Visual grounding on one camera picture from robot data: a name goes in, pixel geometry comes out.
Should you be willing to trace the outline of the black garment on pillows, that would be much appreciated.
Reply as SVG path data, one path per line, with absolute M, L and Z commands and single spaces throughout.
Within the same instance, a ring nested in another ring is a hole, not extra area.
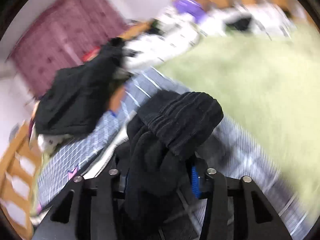
M 122 38 L 113 38 L 92 60 L 58 70 L 37 107 L 36 132 L 73 136 L 91 133 L 106 111 L 109 87 L 121 68 L 124 46 Z

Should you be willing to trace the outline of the maroon curtain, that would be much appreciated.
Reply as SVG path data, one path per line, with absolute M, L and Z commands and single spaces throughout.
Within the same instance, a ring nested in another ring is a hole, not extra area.
M 57 0 L 21 36 L 9 57 L 35 96 L 51 87 L 57 70 L 127 29 L 107 0 Z

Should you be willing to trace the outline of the purple plush toy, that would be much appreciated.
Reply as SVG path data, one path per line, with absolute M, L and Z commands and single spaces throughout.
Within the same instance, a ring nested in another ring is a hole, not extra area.
M 173 5 L 179 14 L 188 13 L 193 16 L 195 23 L 199 23 L 206 15 L 202 5 L 195 0 L 174 0 Z

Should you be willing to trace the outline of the white floral quilt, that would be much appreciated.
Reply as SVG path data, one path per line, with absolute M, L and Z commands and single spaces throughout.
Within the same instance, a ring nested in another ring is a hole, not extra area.
M 296 29 L 293 20 L 277 5 L 264 3 L 212 9 L 200 20 L 199 31 L 204 36 L 226 36 L 230 31 L 244 34 L 290 37 Z

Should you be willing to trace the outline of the grey checked bed sheet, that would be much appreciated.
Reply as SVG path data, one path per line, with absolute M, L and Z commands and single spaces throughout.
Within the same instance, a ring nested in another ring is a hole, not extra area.
M 118 236 L 144 239 L 166 226 L 166 239 L 186 230 L 191 239 L 204 233 L 204 213 L 234 235 L 304 239 L 308 215 L 284 183 L 263 148 L 217 100 L 191 92 L 154 68 L 125 83 L 116 111 L 106 111 L 84 136 L 52 138 L 59 148 L 37 180 L 43 209 L 77 175 L 101 178 L 109 190 L 108 169 L 124 182 Z

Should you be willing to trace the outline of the wooden bed frame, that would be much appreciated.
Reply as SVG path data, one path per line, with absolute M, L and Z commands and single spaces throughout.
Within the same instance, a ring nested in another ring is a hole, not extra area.
M 29 141 L 29 123 L 24 122 L 1 157 L 1 215 L 14 239 L 32 239 L 30 210 L 41 159 L 37 144 Z

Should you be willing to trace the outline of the white floral pillow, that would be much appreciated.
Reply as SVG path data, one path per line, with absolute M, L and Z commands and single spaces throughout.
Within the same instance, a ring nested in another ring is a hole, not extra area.
M 123 67 L 129 72 L 156 66 L 175 58 L 197 45 L 201 35 L 192 20 L 156 21 L 151 30 L 125 42 Z

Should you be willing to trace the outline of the black pants with white stripe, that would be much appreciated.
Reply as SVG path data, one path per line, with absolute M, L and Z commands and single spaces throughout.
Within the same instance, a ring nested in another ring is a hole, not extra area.
M 127 125 L 128 141 L 115 150 L 119 166 L 130 169 L 120 239 L 147 239 L 169 217 L 195 151 L 222 119 L 218 101 L 203 92 L 160 90 L 138 109 Z

